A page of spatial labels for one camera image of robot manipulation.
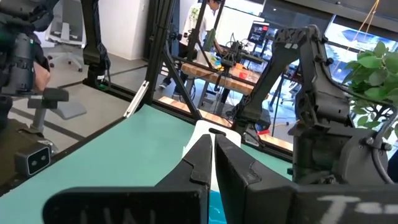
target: wooden desk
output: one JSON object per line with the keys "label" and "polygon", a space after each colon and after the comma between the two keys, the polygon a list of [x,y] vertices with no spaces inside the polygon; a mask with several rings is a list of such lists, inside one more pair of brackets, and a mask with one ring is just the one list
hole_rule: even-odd
{"label": "wooden desk", "polygon": [[[173,107],[176,107],[180,110],[186,111],[186,112],[190,112],[188,109],[188,106],[185,103],[181,103],[177,100],[173,100],[169,97],[163,96],[160,100],[160,102],[166,103],[168,105],[171,105]],[[199,110],[200,114],[203,116],[203,118],[212,121],[214,123],[220,124],[222,126],[225,126],[227,128],[231,127],[231,123],[230,121],[228,121],[225,118],[222,118],[220,116],[208,113],[206,111],[203,110]],[[279,147],[281,149],[285,149],[286,151],[290,151],[293,152],[293,144],[277,139],[275,137],[272,137],[268,134],[262,134],[259,136],[259,139],[264,142],[265,144],[271,144],[273,146]]]}
{"label": "wooden desk", "polygon": [[[191,65],[189,63],[184,63],[181,66],[181,71],[191,77],[194,78],[200,78],[203,79],[204,81],[210,82],[210,83],[216,83],[218,74],[216,73],[211,73],[208,70],[205,70],[203,68],[199,68],[195,65]],[[249,70],[238,70],[235,68],[231,68],[229,71],[229,74],[231,74],[234,77],[239,77],[239,74],[241,72],[244,72],[247,74],[247,77],[245,80],[253,83],[257,83],[258,79],[260,78],[260,75],[255,73],[255,72],[250,72]],[[240,82],[239,80],[234,80],[232,78],[225,78],[221,77],[220,80],[220,86],[224,86],[225,88],[229,90],[233,90],[239,93],[242,93],[244,95],[250,94],[250,92],[253,90],[253,86],[250,84],[246,84],[243,82]]]}

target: red object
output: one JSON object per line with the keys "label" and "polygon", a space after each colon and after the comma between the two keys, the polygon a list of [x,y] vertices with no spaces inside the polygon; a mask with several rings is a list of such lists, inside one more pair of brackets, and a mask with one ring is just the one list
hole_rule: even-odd
{"label": "red object", "polygon": [[246,73],[244,73],[244,72],[239,73],[239,78],[245,79],[247,77],[248,77],[248,75]]}
{"label": "red object", "polygon": [[263,131],[258,131],[257,132],[257,135],[263,135],[263,134],[269,134],[270,132],[269,132],[269,130],[267,129],[267,130],[263,130]]}

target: computer monitor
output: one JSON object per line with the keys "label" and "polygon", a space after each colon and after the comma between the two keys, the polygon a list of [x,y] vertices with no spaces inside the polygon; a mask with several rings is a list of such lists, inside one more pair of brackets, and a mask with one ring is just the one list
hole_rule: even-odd
{"label": "computer monitor", "polygon": [[251,25],[248,41],[257,45],[262,45],[266,38],[268,28],[269,23],[254,21]]}

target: person's hand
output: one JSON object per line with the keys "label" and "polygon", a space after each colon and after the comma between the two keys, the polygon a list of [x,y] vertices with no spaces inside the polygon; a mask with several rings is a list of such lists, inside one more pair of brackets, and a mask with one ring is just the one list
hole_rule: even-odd
{"label": "person's hand", "polygon": [[44,91],[50,81],[50,72],[36,62],[34,62],[34,70],[36,74],[35,87],[39,91]]}

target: gray floor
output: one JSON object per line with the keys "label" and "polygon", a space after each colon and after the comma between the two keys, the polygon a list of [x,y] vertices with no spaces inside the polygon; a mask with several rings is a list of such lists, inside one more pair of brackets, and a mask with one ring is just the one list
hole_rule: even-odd
{"label": "gray floor", "polygon": [[[46,55],[51,55],[51,52],[60,51],[59,48],[45,49]],[[81,50],[77,50],[76,54],[81,54]],[[133,68],[139,68],[146,65],[146,62],[142,60],[128,61],[113,55],[109,56],[111,59],[111,73],[119,73],[112,77],[112,82],[118,85],[125,86],[129,89],[137,91],[144,81],[146,68],[140,68],[129,72],[123,72],[132,70]],[[87,110],[87,114],[83,116],[73,118],[70,120],[62,120],[56,114],[47,112],[46,121],[47,124],[44,129],[44,134],[47,139],[53,141],[60,150],[66,149],[67,147],[75,144],[79,138],[87,137],[93,134],[95,131],[103,128],[107,124],[120,118],[128,107],[128,102],[117,99],[111,95],[107,95],[100,91],[94,90],[90,87],[78,84],[86,77],[87,67],[83,67],[83,72],[78,72],[75,65],[69,65],[67,60],[58,61],[55,63],[55,67],[52,69],[51,81],[49,86],[59,87],[65,85],[72,86],[66,87],[65,89],[70,93],[70,101],[76,101],[83,104]],[[160,84],[163,80],[163,76],[159,76],[158,83]],[[203,88],[203,82],[197,80],[196,82],[197,93],[196,96],[200,95],[200,90]],[[171,84],[165,90],[157,90],[154,97],[159,99],[162,96],[172,96],[174,91],[174,84]],[[232,93],[230,95],[229,104],[234,104],[239,101],[240,95]],[[194,103],[198,103],[198,98],[194,99]],[[202,109],[209,110],[211,105],[205,105]],[[230,110],[232,106],[228,105],[225,107],[225,111]],[[32,115],[34,114],[33,109],[27,108],[27,99],[16,100],[14,102],[13,111],[10,112],[9,117],[18,119],[19,121],[25,122],[28,125],[32,123]],[[293,123],[294,119],[289,118],[292,115],[291,106],[281,106],[278,112],[278,119],[275,123],[285,123],[286,121]],[[66,129],[67,132],[62,134],[62,131],[58,128],[51,128],[59,126]],[[278,126],[275,129],[275,137],[281,138],[285,141],[292,142],[292,138],[287,135],[287,130],[290,126]]]}

